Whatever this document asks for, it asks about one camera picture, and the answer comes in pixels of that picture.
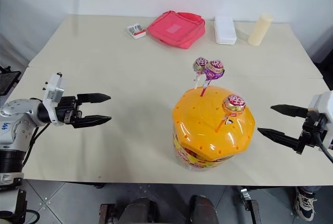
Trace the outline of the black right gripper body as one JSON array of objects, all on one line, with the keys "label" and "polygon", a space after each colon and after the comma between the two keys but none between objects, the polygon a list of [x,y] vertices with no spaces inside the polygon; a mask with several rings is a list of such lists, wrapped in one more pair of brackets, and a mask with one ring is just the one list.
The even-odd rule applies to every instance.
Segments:
[{"label": "black right gripper body", "polygon": [[302,131],[298,138],[296,148],[297,154],[302,154],[306,146],[315,147],[323,143],[323,138],[326,136],[325,130],[328,122],[327,117],[323,113],[315,110],[308,110],[305,121],[302,125]]}]

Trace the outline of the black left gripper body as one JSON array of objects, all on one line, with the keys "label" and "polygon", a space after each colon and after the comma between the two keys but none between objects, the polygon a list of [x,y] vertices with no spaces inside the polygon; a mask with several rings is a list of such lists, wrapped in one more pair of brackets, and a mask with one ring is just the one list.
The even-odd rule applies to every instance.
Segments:
[{"label": "black left gripper body", "polygon": [[81,95],[62,97],[55,108],[58,121],[67,125],[82,126],[82,112],[79,110],[82,105],[81,99]]}]

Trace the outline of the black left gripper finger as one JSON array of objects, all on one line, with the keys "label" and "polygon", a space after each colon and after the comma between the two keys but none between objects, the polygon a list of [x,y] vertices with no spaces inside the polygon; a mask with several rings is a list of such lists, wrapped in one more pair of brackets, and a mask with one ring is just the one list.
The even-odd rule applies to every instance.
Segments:
[{"label": "black left gripper finger", "polygon": [[108,121],[110,121],[112,117],[109,116],[100,116],[100,115],[92,115],[86,116],[84,118],[77,118],[72,123],[74,128],[87,128],[87,127],[94,127],[98,125],[102,125]]},{"label": "black left gripper finger", "polygon": [[110,96],[101,93],[78,94],[77,98],[80,103],[102,103],[111,99]]}]

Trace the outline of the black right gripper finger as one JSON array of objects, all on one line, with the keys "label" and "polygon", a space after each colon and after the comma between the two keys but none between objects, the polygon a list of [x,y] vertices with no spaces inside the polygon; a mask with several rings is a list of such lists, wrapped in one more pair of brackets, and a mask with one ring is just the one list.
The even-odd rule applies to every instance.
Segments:
[{"label": "black right gripper finger", "polygon": [[271,109],[290,117],[306,118],[308,115],[307,108],[294,105],[287,105],[287,104],[273,105],[271,106]]},{"label": "black right gripper finger", "polygon": [[267,128],[257,128],[257,130],[268,139],[275,143],[281,144],[283,146],[289,147],[296,152],[301,152],[300,141],[296,138],[285,135],[283,132],[267,129]]}]

